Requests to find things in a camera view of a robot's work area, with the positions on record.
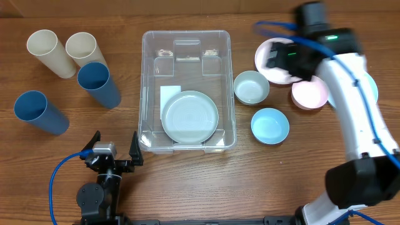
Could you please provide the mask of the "grey green bowl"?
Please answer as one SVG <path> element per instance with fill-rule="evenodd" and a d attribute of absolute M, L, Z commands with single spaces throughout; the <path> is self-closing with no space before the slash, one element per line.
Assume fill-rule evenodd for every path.
<path fill-rule="evenodd" d="M 259 104 L 267 98 L 269 92 L 269 81 L 260 72 L 244 71 L 234 80 L 234 94 L 243 104 Z"/>

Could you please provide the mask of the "pink plate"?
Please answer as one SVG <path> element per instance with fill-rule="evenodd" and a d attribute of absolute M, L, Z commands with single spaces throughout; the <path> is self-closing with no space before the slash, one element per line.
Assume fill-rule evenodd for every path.
<path fill-rule="evenodd" d="M 291 76 L 286 70 L 278 67 L 269 68 L 266 66 L 273 43 L 289 44 L 293 42 L 289 39 L 281 37 L 275 37 L 264 41 L 257 48 L 254 56 L 254 63 L 257 71 L 261 73 L 270 83 L 274 84 L 286 85 L 300 81 L 301 79 L 299 77 Z"/>

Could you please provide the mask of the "grey green plate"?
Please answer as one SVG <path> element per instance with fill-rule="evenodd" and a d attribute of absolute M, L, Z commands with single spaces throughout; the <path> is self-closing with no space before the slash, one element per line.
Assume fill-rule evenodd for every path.
<path fill-rule="evenodd" d="M 215 132 L 219 112 L 214 101 L 199 91 L 175 94 L 165 104 L 161 123 L 165 133 L 175 142 L 200 144 Z"/>

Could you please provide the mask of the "light blue plate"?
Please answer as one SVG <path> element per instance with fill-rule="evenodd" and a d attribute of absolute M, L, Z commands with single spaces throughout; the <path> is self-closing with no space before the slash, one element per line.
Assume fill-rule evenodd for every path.
<path fill-rule="evenodd" d="M 377 102 L 378 101 L 378 97 L 379 97 L 378 86 L 375 83 L 375 81 L 374 81 L 374 79 L 372 78 L 371 75 L 365 74 L 365 76 L 367 77 L 367 80 L 369 81 L 369 85 L 370 85 L 370 87 L 372 89 L 372 93 L 374 94 L 375 102 Z M 333 108 L 336 108 L 334 99 L 333 99 L 331 94 L 329 94 L 327 101 Z"/>

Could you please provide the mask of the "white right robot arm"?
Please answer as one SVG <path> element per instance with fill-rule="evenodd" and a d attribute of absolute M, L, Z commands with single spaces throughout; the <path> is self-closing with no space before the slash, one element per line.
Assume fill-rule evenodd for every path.
<path fill-rule="evenodd" d="M 320 1 L 294 9 L 292 31 L 268 66 L 309 81 L 319 76 L 335 102 L 346 162 L 326 172 L 325 192 L 297 209 L 293 224 L 347 224 L 362 208 L 399 191 L 399 146 L 391 136 L 366 77 L 366 60 L 352 29 L 333 29 Z"/>

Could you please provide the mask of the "light blue bowl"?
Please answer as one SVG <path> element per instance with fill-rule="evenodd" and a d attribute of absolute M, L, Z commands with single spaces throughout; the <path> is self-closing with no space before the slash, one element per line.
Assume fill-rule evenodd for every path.
<path fill-rule="evenodd" d="M 251 119 L 253 136 L 263 144 L 275 145 L 283 142 L 290 130 L 287 117 L 274 108 L 258 110 Z"/>

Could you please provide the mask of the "clear plastic storage bin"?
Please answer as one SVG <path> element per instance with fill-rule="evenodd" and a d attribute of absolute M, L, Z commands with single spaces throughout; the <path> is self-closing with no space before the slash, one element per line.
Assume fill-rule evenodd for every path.
<path fill-rule="evenodd" d="M 160 87 L 199 91 L 217 106 L 219 122 L 206 141 L 173 141 L 160 119 Z M 148 31 L 142 37 L 138 138 L 143 151 L 167 154 L 202 150 L 220 153 L 237 142 L 231 38 L 227 31 Z"/>

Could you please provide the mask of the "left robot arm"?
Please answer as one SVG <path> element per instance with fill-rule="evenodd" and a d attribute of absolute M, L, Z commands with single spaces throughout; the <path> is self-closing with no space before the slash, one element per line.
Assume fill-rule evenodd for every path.
<path fill-rule="evenodd" d="M 81 224 L 128 225 L 131 220 L 118 213 L 118 202 L 122 175 L 133 173 L 136 166 L 144 164 L 138 134 L 132 136 L 130 159 L 117 159 L 113 142 L 102 142 L 96 131 L 81 151 L 86 167 L 97 172 L 96 182 L 83 185 L 77 192 L 77 205 L 81 208 Z"/>

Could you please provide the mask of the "pink bowl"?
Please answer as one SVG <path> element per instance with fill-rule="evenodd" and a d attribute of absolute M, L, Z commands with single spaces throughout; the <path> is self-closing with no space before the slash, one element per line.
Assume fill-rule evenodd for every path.
<path fill-rule="evenodd" d="M 294 104 L 304 110 L 313 110 L 323 107 L 329 97 L 326 83 L 317 76 L 311 81 L 296 82 L 291 88 L 291 98 Z"/>

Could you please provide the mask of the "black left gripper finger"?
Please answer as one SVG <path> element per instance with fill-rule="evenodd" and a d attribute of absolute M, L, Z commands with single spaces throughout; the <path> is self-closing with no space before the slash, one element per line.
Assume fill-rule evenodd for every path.
<path fill-rule="evenodd" d="M 93 153 L 94 145 L 100 140 L 101 140 L 101 133 L 100 131 L 96 131 L 91 140 L 84 146 L 84 148 L 80 152 L 79 158 L 85 160 L 89 154 Z"/>
<path fill-rule="evenodd" d="M 132 136 L 129 155 L 131 156 L 131 161 L 134 166 L 142 166 L 144 164 L 144 159 L 139 144 L 139 138 L 136 131 Z"/>

